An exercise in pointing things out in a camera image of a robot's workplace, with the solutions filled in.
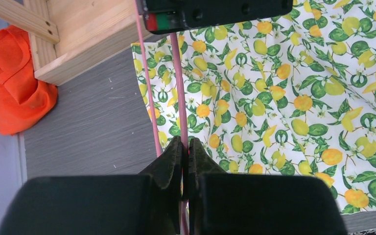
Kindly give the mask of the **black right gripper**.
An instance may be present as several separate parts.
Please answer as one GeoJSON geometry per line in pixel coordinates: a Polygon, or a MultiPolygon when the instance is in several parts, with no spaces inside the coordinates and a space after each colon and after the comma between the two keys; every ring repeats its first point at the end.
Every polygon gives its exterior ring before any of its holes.
{"type": "Polygon", "coordinates": [[[283,16],[293,0],[137,0],[150,33],[161,35],[283,16]]]}

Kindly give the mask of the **orange cloth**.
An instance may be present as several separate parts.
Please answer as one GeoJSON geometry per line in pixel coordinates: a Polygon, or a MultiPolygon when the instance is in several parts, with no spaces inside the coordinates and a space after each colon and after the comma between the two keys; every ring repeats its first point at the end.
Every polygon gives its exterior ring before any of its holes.
{"type": "Polygon", "coordinates": [[[28,32],[10,25],[0,30],[0,134],[25,131],[56,104],[55,85],[34,76],[28,32]]]}

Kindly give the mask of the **thin pink wire hanger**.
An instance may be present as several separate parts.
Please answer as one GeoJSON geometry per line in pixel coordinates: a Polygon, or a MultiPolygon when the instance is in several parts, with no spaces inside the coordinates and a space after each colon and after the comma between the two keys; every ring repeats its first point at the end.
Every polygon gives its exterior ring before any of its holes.
{"type": "MultiPolygon", "coordinates": [[[[147,78],[147,85],[148,85],[148,98],[149,98],[149,105],[152,108],[154,105],[153,96],[151,92],[151,84],[148,75],[148,66],[145,54],[145,46],[144,40],[142,35],[142,26],[141,26],[141,16],[143,14],[142,11],[138,9],[138,1],[134,1],[134,8],[136,14],[136,23],[138,29],[138,36],[139,42],[141,44],[141,54],[142,54],[142,61],[144,72],[147,78]]],[[[173,64],[176,72],[176,85],[177,85],[177,92],[178,92],[178,108],[179,108],[179,117],[180,120],[180,136],[181,136],[181,143],[182,143],[182,180],[184,183],[187,182],[188,177],[185,175],[188,173],[188,130],[187,130],[187,115],[186,115],[186,100],[185,100],[185,90],[183,85],[183,77],[182,77],[182,67],[181,67],[181,57],[180,57],[180,48],[178,44],[178,37],[175,32],[170,34],[171,39],[171,46],[172,46],[172,55],[173,55],[173,64]]],[[[188,219],[188,212],[187,212],[187,203],[188,200],[186,196],[188,195],[188,187],[183,185],[182,187],[183,194],[182,194],[182,202],[181,202],[181,233],[184,235],[189,234],[189,219],[188,219]]]]}

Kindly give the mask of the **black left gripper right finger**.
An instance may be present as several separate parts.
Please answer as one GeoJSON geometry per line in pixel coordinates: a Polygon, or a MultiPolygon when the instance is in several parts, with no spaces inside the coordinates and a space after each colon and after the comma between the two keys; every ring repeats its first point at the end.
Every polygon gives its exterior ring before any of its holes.
{"type": "Polygon", "coordinates": [[[192,235],[345,235],[330,189],[309,176],[225,172],[191,139],[188,157],[192,235]]]}

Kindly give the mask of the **lemon print skirt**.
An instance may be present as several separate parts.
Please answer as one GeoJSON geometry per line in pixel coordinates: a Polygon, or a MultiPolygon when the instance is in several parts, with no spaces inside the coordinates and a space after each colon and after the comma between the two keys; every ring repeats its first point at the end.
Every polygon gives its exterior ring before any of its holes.
{"type": "Polygon", "coordinates": [[[230,173],[314,176],[376,211],[376,0],[177,33],[189,138],[230,173]]]}

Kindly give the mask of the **wooden hanger rack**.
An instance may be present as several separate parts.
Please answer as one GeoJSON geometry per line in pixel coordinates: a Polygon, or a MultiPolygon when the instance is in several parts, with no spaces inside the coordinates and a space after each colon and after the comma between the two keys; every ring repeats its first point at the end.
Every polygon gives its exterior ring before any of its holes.
{"type": "Polygon", "coordinates": [[[62,85],[150,33],[132,0],[0,0],[0,19],[29,33],[35,77],[62,85]]]}

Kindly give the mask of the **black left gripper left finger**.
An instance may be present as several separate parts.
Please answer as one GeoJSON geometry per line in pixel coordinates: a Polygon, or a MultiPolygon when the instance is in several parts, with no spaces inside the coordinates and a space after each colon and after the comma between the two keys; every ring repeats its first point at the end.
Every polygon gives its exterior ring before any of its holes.
{"type": "Polygon", "coordinates": [[[0,235],[176,235],[181,231],[182,142],[138,174],[47,176],[28,180],[0,235]]]}

